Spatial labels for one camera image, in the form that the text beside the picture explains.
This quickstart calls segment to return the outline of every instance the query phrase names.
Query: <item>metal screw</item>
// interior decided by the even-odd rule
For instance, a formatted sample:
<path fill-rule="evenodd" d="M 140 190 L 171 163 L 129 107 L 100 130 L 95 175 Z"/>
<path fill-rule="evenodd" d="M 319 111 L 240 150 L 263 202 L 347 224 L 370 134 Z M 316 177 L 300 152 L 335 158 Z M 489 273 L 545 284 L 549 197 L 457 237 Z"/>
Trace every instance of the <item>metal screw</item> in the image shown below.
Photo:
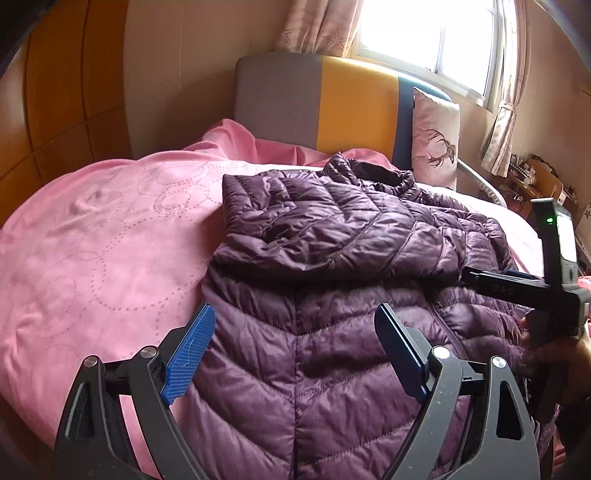
<path fill-rule="evenodd" d="M 505 368 L 507 366 L 505 359 L 500 356 L 494 356 L 492 358 L 492 364 L 497 368 Z"/>
<path fill-rule="evenodd" d="M 93 366 L 95 366 L 97 364 L 98 361 L 99 361 L 99 359 L 97 357 L 95 357 L 94 355 L 87 356 L 84 359 L 84 366 L 86 368 L 93 367 Z"/>
<path fill-rule="evenodd" d="M 139 353 L 142 358 L 152 358 L 154 355 L 156 355 L 156 347 L 155 346 L 145 346 L 144 348 L 142 348 L 142 351 Z"/>
<path fill-rule="evenodd" d="M 450 353 L 449 350 L 444 346 L 436 346 L 433 349 L 433 355 L 435 355 L 437 358 L 445 360 L 446 358 L 449 358 Z"/>

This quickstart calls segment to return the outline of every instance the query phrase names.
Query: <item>deer print pillow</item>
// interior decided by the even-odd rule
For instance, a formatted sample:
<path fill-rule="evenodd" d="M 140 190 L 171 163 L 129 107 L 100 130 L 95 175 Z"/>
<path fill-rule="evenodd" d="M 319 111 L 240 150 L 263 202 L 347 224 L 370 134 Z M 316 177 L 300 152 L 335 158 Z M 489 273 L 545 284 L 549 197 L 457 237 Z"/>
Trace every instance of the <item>deer print pillow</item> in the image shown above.
<path fill-rule="evenodd" d="M 413 88 L 413 173 L 416 181 L 456 189 L 460 106 Z"/>

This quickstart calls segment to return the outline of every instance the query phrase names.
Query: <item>curtain tieback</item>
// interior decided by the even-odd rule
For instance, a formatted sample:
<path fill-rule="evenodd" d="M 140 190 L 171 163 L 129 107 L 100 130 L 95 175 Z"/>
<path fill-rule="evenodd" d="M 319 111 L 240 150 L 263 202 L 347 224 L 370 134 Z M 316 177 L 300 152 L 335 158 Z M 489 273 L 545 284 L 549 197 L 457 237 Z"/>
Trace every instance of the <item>curtain tieback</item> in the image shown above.
<path fill-rule="evenodd" d="M 509 110 L 510 112 L 515 113 L 515 104 L 514 103 L 509 103 L 504 100 L 501 100 L 501 102 L 499 103 L 499 108 L 504 108 L 506 110 Z"/>

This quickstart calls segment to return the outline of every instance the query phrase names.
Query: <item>pink bedsheet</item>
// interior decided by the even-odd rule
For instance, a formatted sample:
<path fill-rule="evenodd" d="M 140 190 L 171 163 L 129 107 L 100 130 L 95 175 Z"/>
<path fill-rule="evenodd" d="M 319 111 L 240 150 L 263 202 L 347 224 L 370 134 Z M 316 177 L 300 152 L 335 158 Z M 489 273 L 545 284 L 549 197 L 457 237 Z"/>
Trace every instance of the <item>pink bedsheet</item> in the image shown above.
<path fill-rule="evenodd" d="M 370 150 L 345 155 L 392 168 Z M 223 240 L 222 176 L 327 159 L 225 120 L 183 151 L 96 163 L 41 189 L 0 231 L 0 393 L 53 445 L 84 357 L 108 362 L 157 345 L 199 304 L 206 261 Z M 497 218 L 520 268 L 541 273 L 539 241 L 519 216 L 454 195 Z M 183 428 L 194 394 L 173 406 Z M 156 476 L 130 402 L 124 410 L 140 465 Z"/>

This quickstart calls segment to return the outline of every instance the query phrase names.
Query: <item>jacket sleeve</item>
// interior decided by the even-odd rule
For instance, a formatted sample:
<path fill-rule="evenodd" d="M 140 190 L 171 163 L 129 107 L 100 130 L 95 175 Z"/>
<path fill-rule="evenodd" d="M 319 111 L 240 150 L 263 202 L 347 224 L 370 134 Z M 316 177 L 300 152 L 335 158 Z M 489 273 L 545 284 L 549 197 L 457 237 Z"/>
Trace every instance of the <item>jacket sleeve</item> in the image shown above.
<path fill-rule="evenodd" d="M 591 427 L 591 396 L 584 401 L 563 408 L 558 414 L 556 426 L 568 455 L 579 445 Z"/>

